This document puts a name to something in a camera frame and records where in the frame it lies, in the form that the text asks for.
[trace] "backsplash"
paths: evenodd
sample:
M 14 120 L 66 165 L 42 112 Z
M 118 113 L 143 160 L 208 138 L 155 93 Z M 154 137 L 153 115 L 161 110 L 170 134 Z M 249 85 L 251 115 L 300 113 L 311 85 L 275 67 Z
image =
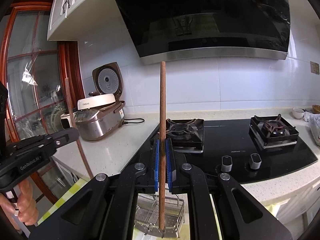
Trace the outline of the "backsplash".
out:
M 142 65 L 121 17 L 79 40 L 81 75 L 86 96 L 95 91 L 92 70 L 118 62 L 124 81 L 126 113 L 159 112 L 160 64 Z M 315 25 L 291 15 L 286 60 L 212 57 L 167 62 L 168 112 L 302 107 L 320 104 L 320 63 Z

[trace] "countertop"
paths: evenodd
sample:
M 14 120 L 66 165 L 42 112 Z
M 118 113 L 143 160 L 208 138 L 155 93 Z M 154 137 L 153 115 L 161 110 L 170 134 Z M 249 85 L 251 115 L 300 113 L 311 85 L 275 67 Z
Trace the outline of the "countertop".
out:
M 258 116 L 270 116 L 279 113 L 291 125 L 296 126 L 301 139 L 320 158 L 320 147 L 314 142 L 308 123 L 303 119 L 294 119 L 291 109 L 180 112 L 167 113 L 166 116 L 171 119 L 227 120 L 249 119 L 255 114 Z M 108 176 L 120 173 L 159 123 L 159 114 L 126 114 L 126 118 L 138 117 L 144 118 L 145 122 L 143 124 L 126 124 L 101 141 L 87 142 L 80 139 L 94 175 L 100 172 L 106 173 Z M 59 148 L 53 158 L 78 176 L 89 180 L 75 142 Z M 263 205 L 269 205 L 284 201 L 302 192 L 319 179 L 320 161 L 279 178 L 243 184 L 242 186 Z

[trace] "white upper cabinet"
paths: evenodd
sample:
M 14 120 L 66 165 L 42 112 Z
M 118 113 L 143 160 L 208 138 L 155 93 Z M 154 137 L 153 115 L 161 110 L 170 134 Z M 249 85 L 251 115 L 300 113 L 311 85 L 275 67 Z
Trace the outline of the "white upper cabinet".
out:
M 86 31 L 119 16 L 115 0 L 54 0 L 47 38 L 77 41 Z

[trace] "wooden bowl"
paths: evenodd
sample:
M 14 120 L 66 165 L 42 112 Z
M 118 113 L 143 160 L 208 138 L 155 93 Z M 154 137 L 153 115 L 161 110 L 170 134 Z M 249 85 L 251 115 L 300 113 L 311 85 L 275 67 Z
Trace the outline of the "wooden bowl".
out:
M 313 105 L 312 106 L 313 111 L 315 111 L 316 114 L 320 114 L 320 106 L 318 105 Z

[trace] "stove knob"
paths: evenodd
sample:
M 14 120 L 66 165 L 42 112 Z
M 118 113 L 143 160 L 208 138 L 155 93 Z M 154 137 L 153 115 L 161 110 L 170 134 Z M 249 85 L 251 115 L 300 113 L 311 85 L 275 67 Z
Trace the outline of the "stove knob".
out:
M 222 172 L 230 172 L 232 169 L 232 158 L 230 156 L 223 156 L 221 163 Z
M 262 161 L 259 154 L 253 153 L 250 155 L 249 165 L 251 169 L 258 170 L 260 168 L 261 162 Z

